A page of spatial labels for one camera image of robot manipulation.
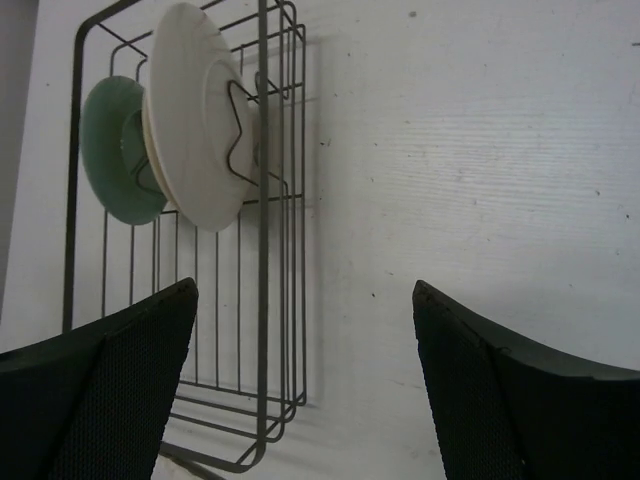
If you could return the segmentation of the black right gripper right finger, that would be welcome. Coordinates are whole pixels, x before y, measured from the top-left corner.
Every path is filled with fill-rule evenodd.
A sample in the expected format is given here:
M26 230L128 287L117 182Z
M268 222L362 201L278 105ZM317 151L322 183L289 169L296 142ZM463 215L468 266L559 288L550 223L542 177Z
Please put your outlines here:
M412 304L447 478L638 478L638 371L543 345L423 280Z

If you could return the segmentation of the cream beige plate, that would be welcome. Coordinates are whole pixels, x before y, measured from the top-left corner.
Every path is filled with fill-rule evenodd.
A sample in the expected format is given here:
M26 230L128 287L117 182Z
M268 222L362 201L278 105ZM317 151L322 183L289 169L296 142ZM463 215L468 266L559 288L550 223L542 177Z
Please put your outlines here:
M200 8L177 3L161 17L145 107L169 199L195 226L227 228L250 186L252 119L237 63Z

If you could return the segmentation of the green blue patterned plate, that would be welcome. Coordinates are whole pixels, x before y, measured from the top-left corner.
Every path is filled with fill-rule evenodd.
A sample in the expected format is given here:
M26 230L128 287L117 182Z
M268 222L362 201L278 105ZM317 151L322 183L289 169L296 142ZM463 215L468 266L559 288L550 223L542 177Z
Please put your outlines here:
M142 129L144 88L114 75L90 91L80 118L80 148L91 188L128 225L155 220L167 203L152 171Z

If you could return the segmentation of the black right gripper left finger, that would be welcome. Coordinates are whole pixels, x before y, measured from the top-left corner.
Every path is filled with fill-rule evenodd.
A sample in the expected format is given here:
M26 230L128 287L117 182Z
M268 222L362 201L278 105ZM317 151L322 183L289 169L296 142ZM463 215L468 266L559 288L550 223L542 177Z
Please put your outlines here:
M4 479L148 479L198 306L185 278L1 355Z

